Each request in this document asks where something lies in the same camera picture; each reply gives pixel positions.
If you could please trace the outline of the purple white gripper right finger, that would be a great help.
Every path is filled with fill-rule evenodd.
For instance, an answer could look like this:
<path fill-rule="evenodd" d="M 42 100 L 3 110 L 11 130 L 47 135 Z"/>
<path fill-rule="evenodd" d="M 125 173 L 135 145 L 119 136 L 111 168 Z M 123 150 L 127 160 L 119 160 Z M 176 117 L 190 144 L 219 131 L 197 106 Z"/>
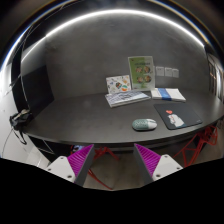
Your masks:
<path fill-rule="evenodd" d="M 168 154 L 159 155 L 139 144 L 134 145 L 133 154 L 145 185 L 182 169 Z"/>

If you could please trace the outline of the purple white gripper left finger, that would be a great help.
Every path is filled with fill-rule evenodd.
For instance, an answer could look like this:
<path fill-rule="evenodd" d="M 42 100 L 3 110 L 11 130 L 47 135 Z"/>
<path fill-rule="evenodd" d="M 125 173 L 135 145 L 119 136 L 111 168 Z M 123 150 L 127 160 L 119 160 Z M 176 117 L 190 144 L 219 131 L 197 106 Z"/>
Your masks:
<path fill-rule="evenodd" d="M 72 155 L 59 156 L 46 170 L 56 176 L 82 186 L 94 157 L 94 145 L 85 146 Z"/>

